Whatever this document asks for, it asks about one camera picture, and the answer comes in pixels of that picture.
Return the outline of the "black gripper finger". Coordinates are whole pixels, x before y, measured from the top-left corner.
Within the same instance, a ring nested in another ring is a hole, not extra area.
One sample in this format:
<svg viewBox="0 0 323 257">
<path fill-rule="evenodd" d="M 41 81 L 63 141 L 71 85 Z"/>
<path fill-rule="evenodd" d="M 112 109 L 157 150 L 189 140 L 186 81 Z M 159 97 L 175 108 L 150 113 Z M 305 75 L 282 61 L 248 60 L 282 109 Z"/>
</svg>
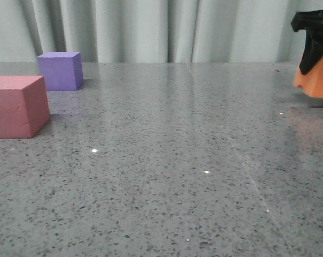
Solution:
<svg viewBox="0 0 323 257">
<path fill-rule="evenodd" d="M 301 74 L 307 74 L 323 56 L 323 10 L 296 12 L 291 26 L 294 32 L 306 31 L 299 69 Z"/>
</svg>

